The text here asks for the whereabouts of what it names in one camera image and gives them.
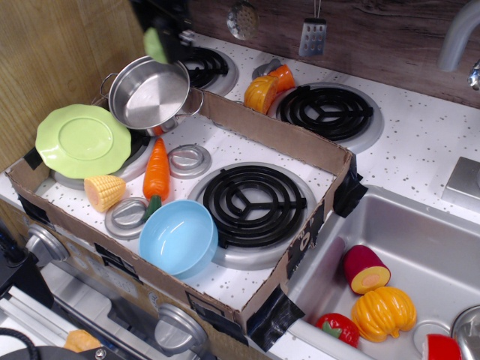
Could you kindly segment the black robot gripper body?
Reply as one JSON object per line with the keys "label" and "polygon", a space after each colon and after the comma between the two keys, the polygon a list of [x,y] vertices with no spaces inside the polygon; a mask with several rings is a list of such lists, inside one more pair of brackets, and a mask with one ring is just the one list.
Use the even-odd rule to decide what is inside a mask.
{"label": "black robot gripper body", "polygon": [[157,30],[168,63],[182,62],[193,49],[194,30],[188,1],[130,1],[143,34]]}

